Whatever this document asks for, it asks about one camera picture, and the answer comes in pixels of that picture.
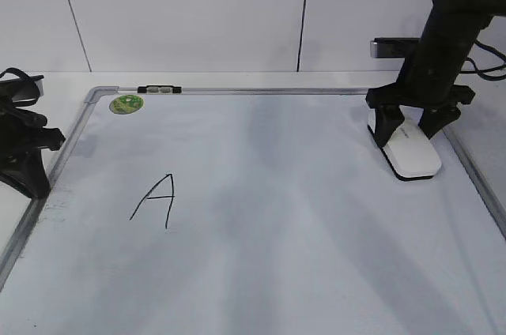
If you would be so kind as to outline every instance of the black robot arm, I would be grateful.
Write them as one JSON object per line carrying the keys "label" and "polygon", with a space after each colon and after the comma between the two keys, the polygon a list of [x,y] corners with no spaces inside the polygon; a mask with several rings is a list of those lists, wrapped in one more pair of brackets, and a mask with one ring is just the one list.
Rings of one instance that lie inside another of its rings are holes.
{"label": "black robot arm", "polygon": [[474,92],[454,85],[479,32],[494,16],[506,16],[506,0],[432,0],[420,41],[397,81],[368,91],[376,111],[373,137],[382,148],[404,117],[399,106],[424,109],[419,127],[431,138],[460,116],[457,104],[470,104]]}

